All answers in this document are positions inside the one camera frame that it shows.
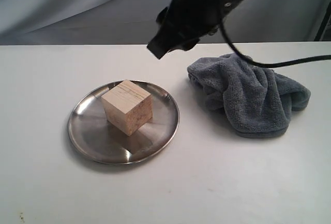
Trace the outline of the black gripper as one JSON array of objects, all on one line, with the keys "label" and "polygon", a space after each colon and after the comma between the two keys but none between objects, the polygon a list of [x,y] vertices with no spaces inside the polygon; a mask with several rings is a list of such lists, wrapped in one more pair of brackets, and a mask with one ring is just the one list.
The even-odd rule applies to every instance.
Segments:
[{"label": "black gripper", "polygon": [[233,0],[171,0],[156,18],[158,31],[147,49],[161,59],[173,50],[190,50],[220,22]]}]

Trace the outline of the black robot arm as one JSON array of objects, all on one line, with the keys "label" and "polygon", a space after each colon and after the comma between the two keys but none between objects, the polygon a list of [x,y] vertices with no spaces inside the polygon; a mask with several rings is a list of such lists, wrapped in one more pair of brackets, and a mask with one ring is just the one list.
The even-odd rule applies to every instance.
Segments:
[{"label": "black robot arm", "polygon": [[157,34],[147,49],[158,59],[174,50],[188,51],[217,32],[223,19],[243,0],[171,0],[156,18]]}]

